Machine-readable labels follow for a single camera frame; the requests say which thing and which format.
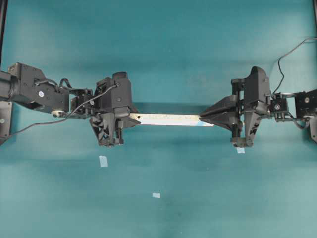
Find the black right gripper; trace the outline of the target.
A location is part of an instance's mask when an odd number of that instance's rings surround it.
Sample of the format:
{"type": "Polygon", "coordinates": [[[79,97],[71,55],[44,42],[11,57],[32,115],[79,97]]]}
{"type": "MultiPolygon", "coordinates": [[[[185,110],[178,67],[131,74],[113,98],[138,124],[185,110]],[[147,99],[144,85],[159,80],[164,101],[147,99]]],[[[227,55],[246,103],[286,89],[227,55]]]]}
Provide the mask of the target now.
{"type": "MultiPolygon", "coordinates": [[[[240,89],[244,91],[245,79],[239,82],[240,89]]],[[[237,95],[226,96],[214,105],[200,113],[200,121],[223,127],[232,133],[231,143],[235,147],[252,147],[260,123],[263,119],[275,119],[276,122],[289,120],[289,108],[287,96],[281,93],[267,96],[268,103],[260,101],[249,105],[240,102],[240,112],[244,117],[244,136],[241,137],[242,122],[237,111],[230,111],[237,107],[239,97],[237,95]]]]}

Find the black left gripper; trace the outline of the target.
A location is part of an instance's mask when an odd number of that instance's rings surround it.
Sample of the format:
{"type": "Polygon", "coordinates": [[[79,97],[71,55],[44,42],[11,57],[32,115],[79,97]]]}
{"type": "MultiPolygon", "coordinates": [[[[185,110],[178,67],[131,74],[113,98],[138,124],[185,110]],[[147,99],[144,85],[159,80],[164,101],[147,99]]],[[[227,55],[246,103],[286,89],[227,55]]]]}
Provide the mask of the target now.
{"type": "MultiPolygon", "coordinates": [[[[131,115],[118,118],[112,108],[111,91],[115,88],[112,77],[107,77],[96,83],[96,89],[71,89],[75,97],[71,99],[70,116],[76,119],[89,119],[90,125],[100,146],[115,146],[123,144],[123,128],[140,125],[141,122],[131,118],[131,115]]],[[[130,113],[139,111],[131,103],[130,113]]]]}

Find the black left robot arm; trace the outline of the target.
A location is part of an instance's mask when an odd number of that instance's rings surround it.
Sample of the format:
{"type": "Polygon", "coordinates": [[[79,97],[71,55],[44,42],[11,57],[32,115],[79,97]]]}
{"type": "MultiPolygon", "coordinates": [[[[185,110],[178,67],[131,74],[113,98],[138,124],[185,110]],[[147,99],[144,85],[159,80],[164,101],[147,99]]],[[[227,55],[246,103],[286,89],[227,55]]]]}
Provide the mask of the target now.
{"type": "Polygon", "coordinates": [[[51,114],[57,123],[68,119],[89,119],[100,146],[123,144],[123,130],[140,125],[131,118],[131,82],[126,72],[117,72],[96,83],[95,90],[73,88],[68,79],[59,83],[45,77],[40,69],[16,63],[0,73],[0,141],[10,133],[12,104],[51,114]]]}

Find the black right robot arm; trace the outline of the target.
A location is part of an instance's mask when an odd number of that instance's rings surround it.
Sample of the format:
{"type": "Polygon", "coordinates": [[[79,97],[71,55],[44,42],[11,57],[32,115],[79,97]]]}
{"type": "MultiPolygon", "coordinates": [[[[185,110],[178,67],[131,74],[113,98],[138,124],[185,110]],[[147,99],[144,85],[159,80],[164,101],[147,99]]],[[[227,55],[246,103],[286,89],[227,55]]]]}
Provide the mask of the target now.
{"type": "Polygon", "coordinates": [[[233,79],[231,85],[232,94],[200,113],[199,120],[229,130],[233,146],[252,147],[261,120],[270,118],[308,129],[311,139],[316,141],[316,90],[271,94],[267,77],[233,79]]]}

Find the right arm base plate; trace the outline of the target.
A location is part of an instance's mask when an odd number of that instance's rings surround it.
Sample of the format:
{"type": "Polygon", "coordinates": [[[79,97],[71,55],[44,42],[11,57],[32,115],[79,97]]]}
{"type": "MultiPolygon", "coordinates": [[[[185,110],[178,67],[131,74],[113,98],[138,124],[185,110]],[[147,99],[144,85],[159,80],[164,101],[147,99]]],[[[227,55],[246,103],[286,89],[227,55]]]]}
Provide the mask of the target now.
{"type": "Polygon", "coordinates": [[[309,119],[309,124],[310,137],[315,143],[317,143],[317,118],[311,116],[309,119]]]}

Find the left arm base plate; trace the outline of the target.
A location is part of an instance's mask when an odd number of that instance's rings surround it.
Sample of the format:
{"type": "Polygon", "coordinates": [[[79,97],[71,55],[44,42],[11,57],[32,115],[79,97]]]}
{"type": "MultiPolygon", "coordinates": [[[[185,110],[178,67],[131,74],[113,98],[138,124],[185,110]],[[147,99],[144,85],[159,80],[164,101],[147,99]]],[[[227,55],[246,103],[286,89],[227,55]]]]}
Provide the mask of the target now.
{"type": "Polygon", "coordinates": [[[0,102],[0,144],[4,144],[10,135],[13,106],[11,102],[0,102]]]}

